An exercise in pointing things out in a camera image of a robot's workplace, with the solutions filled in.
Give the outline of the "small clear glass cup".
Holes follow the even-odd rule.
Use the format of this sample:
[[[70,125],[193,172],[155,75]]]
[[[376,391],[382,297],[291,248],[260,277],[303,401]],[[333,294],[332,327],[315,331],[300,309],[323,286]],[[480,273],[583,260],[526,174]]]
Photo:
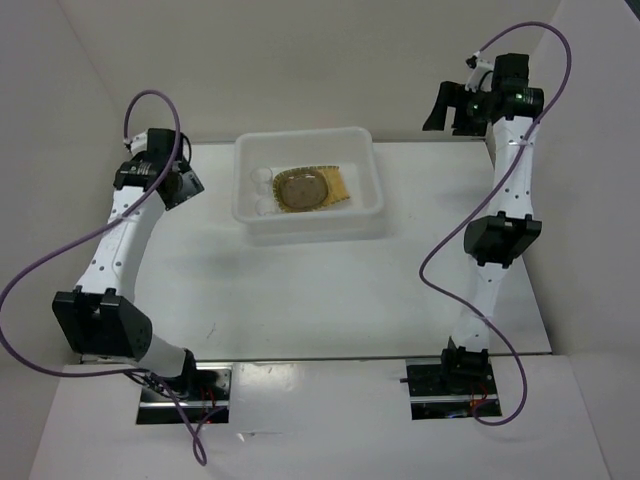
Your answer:
[[[255,186],[257,195],[267,196],[271,194],[273,172],[270,168],[255,168],[251,171],[250,178]]]
[[[276,203],[269,198],[260,198],[255,203],[255,213],[258,217],[274,215],[278,212]]]

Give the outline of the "bamboo woven tray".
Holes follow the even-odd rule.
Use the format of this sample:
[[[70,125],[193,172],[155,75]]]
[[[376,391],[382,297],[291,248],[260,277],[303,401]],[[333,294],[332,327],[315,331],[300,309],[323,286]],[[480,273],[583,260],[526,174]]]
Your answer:
[[[328,199],[325,200],[322,204],[321,207],[310,210],[310,211],[317,211],[317,210],[321,210],[324,208],[328,208],[334,204],[337,203],[341,203],[344,201],[347,201],[350,199],[350,194],[349,191],[346,187],[346,183],[343,179],[343,176],[341,174],[341,171],[339,169],[338,166],[306,166],[306,167],[296,167],[296,168],[292,168],[289,170],[284,170],[280,173],[278,173],[274,178],[273,178],[273,183],[272,183],[272,193],[274,196],[274,200],[277,204],[277,206],[279,207],[279,209],[285,213],[304,213],[304,212],[310,212],[310,211],[304,211],[304,212],[288,212],[285,211],[281,208],[277,198],[276,198],[276,186],[278,184],[278,182],[280,180],[282,180],[285,176],[288,175],[292,175],[292,174],[296,174],[296,173],[303,173],[303,172],[314,172],[314,173],[319,173],[321,174],[324,179],[327,181],[328,187],[329,187],[329,196]]]

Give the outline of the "clear glass plate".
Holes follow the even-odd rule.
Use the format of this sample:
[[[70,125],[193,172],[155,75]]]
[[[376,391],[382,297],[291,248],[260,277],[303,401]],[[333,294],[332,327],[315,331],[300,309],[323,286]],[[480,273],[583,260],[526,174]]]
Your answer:
[[[276,186],[276,198],[288,212],[310,211],[328,199],[327,181],[319,173],[296,173],[285,176]]]

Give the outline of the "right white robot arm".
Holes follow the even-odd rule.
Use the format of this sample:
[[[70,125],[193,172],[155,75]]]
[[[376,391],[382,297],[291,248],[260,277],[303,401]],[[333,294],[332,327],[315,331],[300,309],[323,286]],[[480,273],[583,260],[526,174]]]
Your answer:
[[[465,226],[463,248],[473,260],[471,301],[441,355],[438,381],[459,393],[485,380],[489,372],[489,328],[508,269],[539,237],[531,201],[533,150],[544,108],[544,93],[529,85],[529,57],[508,53],[487,62],[467,61],[472,73],[464,84],[444,81],[423,128],[442,131],[454,112],[452,132],[479,137],[492,134],[494,180],[490,199]]]

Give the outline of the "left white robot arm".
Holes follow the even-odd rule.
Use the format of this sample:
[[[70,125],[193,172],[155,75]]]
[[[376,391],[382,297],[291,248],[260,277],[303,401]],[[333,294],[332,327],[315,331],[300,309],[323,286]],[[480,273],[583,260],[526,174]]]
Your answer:
[[[134,138],[131,152],[114,177],[109,220],[115,226],[101,236],[75,287],[55,294],[52,310],[73,352],[143,368],[184,400],[201,387],[194,355],[154,332],[134,304],[135,285],[156,223],[204,187],[184,134],[151,128]]]

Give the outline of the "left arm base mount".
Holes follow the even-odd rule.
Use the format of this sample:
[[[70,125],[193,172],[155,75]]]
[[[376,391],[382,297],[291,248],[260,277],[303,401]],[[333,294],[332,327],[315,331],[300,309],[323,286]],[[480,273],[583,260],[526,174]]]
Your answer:
[[[233,366],[231,363],[202,363],[198,365],[201,383],[189,393],[176,397],[189,422],[196,426],[201,420],[207,424],[229,421]],[[145,376],[137,376],[141,392],[136,416],[137,425],[175,425],[182,418],[166,388]]]

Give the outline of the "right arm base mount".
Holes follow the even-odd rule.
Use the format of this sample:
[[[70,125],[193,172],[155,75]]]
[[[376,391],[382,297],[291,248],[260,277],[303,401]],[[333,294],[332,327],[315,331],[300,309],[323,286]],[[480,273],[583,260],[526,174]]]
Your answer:
[[[417,420],[471,418],[502,415],[492,366],[477,379],[443,380],[441,362],[435,358],[407,359],[400,379],[408,387],[411,417]]]

